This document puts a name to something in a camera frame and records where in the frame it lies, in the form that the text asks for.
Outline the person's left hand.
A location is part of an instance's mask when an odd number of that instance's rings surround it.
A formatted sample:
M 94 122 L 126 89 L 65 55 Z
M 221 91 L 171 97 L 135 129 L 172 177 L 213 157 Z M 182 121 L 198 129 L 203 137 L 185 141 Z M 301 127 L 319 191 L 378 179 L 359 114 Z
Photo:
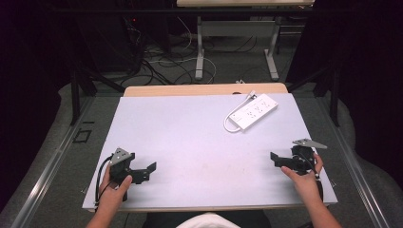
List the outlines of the person's left hand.
M 132 182 L 132 177 L 128 175 L 122 183 L 116 184 L 111 180 L 109 171 L 110 166 L 108 165 L 100 185 L 101 196 L 96 212 L 97 215 L 114 216 L 120 208 L 124 194 L 129 189 Z

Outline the person's dark pants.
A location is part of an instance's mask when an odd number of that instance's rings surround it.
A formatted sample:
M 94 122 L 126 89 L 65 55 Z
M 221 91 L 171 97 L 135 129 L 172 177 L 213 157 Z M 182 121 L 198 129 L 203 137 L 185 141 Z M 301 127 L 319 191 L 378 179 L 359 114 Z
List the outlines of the person's dark pants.
M 215 213 L 234 222 L 240 228 L 272 228 L 269 218 L 261 210 L 148 213 L 143 228 L 176 228 L 182 222 L 204 213 Z

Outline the person's right hand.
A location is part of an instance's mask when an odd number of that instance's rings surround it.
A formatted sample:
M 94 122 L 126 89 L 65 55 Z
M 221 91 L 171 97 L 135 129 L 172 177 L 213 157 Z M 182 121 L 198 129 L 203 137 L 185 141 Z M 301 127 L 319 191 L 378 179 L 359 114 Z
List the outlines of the person's right hand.
M 297 193 L 306 207 L 313 207 L 314 205 L 323 203 L 316 179 L 316 175 L 320 174 L 323 161 L 318 154 L 314 154 L 314 159 L 316 161 L 315 169 L 303 176 L 298 175 L 295 171 L 286 166 L 280 168 L 280 170 L 293 181 Z

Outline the aluminium floor rail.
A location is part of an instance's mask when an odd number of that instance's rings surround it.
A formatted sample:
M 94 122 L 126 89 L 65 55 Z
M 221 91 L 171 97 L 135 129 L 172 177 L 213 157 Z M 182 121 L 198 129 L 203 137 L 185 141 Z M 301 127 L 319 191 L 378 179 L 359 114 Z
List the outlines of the aluminium floor rail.
M 390 224 L 383 215 L 374 197 L 373 191 L 362 173 L 362 168 L 356 159 L 351 146 L 348 145 L 340 128 L 334 124 L 334 121 L 330 117 L 330 108 L 328 107 L 327 100 L 325 98 L 317 98 L 317 103 L 321 112 L 325 116 L 327 124 L 334 132 L 338 145 L 341 147 L 341 157 L 346 164 L 347 170 L 349 171 L 358 195 L 371 218 L 374 228 L 390 228 Z
M 66 156 L 73 137 L 79 129 L 80 121 L 85 117 L 94 102 L 93 97 L 84 98 L 79 106 L 79 117 L 74 124 L 72 107 L 68 102 L 62 105 L 56 115 L 47 137 L 41 146 L 29 172 L 23 178 L 14 193 L 17 211 L 10 228 L 28 228 L 37 208 L 58 172 Z

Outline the white table mat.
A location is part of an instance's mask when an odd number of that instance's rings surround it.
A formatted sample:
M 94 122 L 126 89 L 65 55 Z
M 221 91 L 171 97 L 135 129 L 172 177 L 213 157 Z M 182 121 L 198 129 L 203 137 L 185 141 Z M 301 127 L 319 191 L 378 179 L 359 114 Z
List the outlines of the white table mat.
M 122 148 L 134 153 L 134 169 L 157 165 L 149 181 L 130 187 L 123 210 L 299 206 L 292 181 L 270 155 L 289 157 L 293 142 L 309 132 L 292 95 L 273 98 L 278 108 L 238 133 L 223 120 L 243 95 L 121 98 L 100 157 Z

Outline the dark computer tower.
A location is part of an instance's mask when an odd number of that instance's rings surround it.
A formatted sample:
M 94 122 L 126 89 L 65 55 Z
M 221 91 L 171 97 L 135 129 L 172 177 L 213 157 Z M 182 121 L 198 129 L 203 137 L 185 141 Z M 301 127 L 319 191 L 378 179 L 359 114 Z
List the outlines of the dark computer tower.
M 89 15 L 77 18 L 95 68 L 101 73 L 136 74 L 141 69 L 126 26 L 119 16 Z

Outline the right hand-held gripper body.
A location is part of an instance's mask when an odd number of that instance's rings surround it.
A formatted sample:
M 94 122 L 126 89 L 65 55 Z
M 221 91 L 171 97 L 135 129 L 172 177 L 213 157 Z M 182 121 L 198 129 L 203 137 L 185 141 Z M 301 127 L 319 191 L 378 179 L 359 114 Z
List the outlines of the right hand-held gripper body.
M 293 141 L 292 147 L 293 158 L 297 161 L 295 171 L 299 175 L 305 175 L 309 170 L 313 170 L 315 166 L 314 148 L 327 149 L 328 146 L 311 139 L 300 139 Z

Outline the black metal stand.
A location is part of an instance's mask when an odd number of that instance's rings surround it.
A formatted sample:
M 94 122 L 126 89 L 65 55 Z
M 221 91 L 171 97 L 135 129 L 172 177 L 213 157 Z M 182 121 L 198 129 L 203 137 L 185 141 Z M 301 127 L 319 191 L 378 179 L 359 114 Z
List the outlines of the black metal stand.
M 83 91 L 87 96 L 94 97 L 97 93 L 97 88 L 93 84 L 93 80 L 99 81 L 102 84 L 113 88 L 114 90 L 123 93 L 125 88 L 117 85 L 107 79 L 101 73 L 90 69 L 88 66 L 75 63 L 70 70 L 70 85 L 71 85 L 71 101 L 72 101 L 72 120 L 71 125 L 75 125 L 81 116 L 80 91 Z
M 288 85 L 286 88 L 289 92 L 293 92 L 298 88 L 306 85 L 314 80 L 319 80 L 314 87 L 314 95 L 316 97 L 324 97 L 327 91 L 331 92 L 329 104 L 329 117 L 335 126 L 339 126 L 338 122 L 338 95 L 339 95 L 339 80 L 340 68 L 334 64 L 326 64 L 320 67 L 317 71 L 309 76 Z

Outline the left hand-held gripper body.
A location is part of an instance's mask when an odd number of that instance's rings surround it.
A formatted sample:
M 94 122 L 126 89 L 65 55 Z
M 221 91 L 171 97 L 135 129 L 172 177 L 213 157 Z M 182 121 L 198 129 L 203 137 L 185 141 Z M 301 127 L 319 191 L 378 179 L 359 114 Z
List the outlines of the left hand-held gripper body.
M 130 168 L 130 164 L 134 159 L 134 153 L 117 148 L 110 161 L 109 176 L 111 179 L 121 184 L 128 175 L 132 175 L 133 170 Z

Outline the white power strip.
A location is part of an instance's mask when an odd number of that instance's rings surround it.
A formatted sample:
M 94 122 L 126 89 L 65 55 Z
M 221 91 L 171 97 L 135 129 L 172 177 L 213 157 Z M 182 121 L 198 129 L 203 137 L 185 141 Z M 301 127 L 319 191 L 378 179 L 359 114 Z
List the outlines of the white power strip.
M 229 120 L 241 130 L 247 129 L 263 118 L 266 114 L 274 111 L 278 103 L 266 94 L 260 94 L 254 100 L 245 104 L 229 116 Z

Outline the white desk with metal legs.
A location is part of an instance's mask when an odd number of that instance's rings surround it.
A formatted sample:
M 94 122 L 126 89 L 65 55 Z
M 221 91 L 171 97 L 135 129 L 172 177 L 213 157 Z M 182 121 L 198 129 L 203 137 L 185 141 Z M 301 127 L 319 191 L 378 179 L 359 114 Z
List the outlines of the white desk with metal legs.
M 304 10 L 312 6 L 316 0 L 177 0 L 177 6 L 186 10 Z M 264 51 L 269 76 L 273 81 L 279 79 L 277 67 L 273 58 L 279 30 L 281 16 L 272 16 L 271 20 L 240 20 L 240 19 L 220 19 L 211 21 L 197 17 L 197 42 L 198 56 L 196 63 L 195 79 L 201 80 L 203 77 L 204 48 L 202 39 L 204 37 L 268 37 L 270 46 Z

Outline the person's white shirt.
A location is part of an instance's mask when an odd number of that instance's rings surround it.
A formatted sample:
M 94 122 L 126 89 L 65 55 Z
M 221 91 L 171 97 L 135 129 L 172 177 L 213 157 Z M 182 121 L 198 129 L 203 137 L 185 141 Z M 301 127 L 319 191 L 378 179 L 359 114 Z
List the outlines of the person's white shirt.
M 215 213 L 204 213 L 190 218 L 176 228 L 240 228 L 234 222 Z

